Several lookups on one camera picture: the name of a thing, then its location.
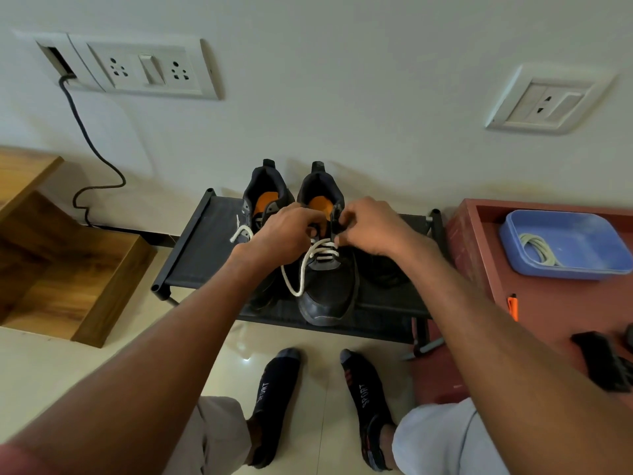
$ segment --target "black fabric shelf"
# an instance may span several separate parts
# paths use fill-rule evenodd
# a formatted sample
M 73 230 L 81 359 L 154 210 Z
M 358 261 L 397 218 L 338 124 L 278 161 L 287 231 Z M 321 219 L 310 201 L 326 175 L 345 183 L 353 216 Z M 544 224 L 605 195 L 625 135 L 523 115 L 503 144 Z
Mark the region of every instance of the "black fabric shelf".
M 198 288 L 224 264 L 233 248 L 230 237 L 237 228 L 235 215 L 242 207 L 238 198 L 218 197 L 206 191 L 185 230 L 158 274 L 152 291 L 161 299 L 171 295 L 170 287 Z M 401 215 L 416 231 L 431 235 L 446 253 L 446 239 L 439 210 L 430 217 Z M 280 300 L 273 306 L 253 313 L 244 307 L 238 319 L 308 330 L 413 343 L 412 318 L 426 320 L 429 312 L 411 282 L 382 287 L 361 274 L 358 299 L 353 315 L 336 327 L 316 327 L 301 316 L 294 297 L 286 286 L 279 287 Z M 426 323 L 417 323 L 416 338 L 427 339 Z

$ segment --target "person's left hand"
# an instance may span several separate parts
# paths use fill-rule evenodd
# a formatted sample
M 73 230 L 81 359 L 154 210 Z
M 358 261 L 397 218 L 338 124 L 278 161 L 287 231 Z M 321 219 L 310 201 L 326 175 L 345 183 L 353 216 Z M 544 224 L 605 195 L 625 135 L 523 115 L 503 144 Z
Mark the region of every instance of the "person's left hand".
M 300 203 L 292 203 L 272 215 L 255 236 L 245 245 L 271 270 L 293 263 L 308 251 L 310 238 L 316 236 L 316 229 L 310 225 L 321 225 L 325 231 L 325 214 L 319 210 L 304 208 Z

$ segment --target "orange lighter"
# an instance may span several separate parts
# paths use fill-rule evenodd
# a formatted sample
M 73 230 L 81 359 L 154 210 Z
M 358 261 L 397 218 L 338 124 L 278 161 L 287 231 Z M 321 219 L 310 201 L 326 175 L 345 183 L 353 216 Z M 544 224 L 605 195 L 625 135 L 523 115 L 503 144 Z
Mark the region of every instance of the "orange lighter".
M 518 298 L 517 294 L 513 293 L 508 297 L 508 311 L 515 322 L 518 322 Z

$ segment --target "blue tray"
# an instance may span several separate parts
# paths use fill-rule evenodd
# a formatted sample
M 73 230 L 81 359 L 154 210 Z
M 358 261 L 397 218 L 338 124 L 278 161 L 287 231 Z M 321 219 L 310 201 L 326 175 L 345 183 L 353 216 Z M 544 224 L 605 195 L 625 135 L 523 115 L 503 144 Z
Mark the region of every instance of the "blue tray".
M 541 265 L 534 247 L 522 247 L 523 233 L 542 237 L 563 266 Z M 512 268 L 523 275 L 602 280 L 633 271 L 633 256 L 618 232 L 593 213 L 515 210 L 506 217 L 499 236 Z

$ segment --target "pants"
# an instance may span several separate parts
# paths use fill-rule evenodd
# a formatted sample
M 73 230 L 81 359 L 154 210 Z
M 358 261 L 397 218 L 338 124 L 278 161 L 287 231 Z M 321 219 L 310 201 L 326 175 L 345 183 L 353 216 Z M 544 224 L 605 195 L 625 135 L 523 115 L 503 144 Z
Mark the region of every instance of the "pants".
M 163 475 L 229 475 L 250 449 L 237 400 L 201 397 Z M 392 450 L 405 475 L 508 475 L 470 398 L 414 408 L 400 422 Z

